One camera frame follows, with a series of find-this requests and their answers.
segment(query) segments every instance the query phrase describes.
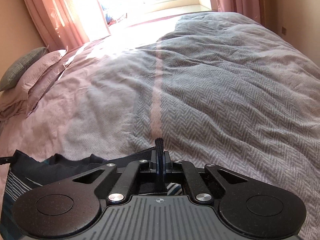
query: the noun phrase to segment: round joint cover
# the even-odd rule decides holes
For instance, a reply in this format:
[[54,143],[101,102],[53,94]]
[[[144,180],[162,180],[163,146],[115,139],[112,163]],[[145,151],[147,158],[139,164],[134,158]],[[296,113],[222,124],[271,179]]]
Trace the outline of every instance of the round joint cover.
[[40,198],[36,203],[37,210],[48,216],[62,215],[73,206],[73,200],[65,195],[53,194]]
[[263,217],[275,216],[283,209],[279,199],[268,195],[253,196],[247,200],[246,205],[252,213]]

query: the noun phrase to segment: crosshair symbol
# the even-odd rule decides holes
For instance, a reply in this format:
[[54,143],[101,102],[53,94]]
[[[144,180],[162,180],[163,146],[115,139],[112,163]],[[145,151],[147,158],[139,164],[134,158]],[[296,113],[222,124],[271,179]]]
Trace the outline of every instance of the crosshair symbol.
[[162,203],[162,202],[165,201],[165,200],[164,200],[163,198],[157,198],[156,201],[157,201],[158,203]]

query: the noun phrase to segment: bed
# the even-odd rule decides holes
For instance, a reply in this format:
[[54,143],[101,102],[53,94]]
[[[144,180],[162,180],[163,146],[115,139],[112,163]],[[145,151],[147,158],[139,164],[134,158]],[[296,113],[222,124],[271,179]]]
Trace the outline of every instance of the bed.
[[[320,69],[237,13],[137,25],[66,54],[26,118],[1,122],[1,156],[114,159],[153,145],[295,193],[320,239]],[[3,195],[8,165],[0,166]]]

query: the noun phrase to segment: electrical socket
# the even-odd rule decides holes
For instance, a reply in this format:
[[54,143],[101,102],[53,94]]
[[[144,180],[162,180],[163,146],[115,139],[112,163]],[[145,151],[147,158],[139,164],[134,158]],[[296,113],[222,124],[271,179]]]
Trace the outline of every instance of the electrical socket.
[[287,35],[287,29],[286,28],[284,28],[283,26],[282,26],[282,34],[284,35],[284,36],[286,36]]

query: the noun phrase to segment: plaid pillow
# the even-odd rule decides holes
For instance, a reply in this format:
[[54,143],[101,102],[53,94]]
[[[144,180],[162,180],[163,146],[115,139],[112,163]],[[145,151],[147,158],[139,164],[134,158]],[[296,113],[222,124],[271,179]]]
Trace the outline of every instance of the plaid pillow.
[[0,80],[0,91],[15,87],[25,71],[39,60],[45,54],[46,50],[46,47],[37,48],[16,60]]

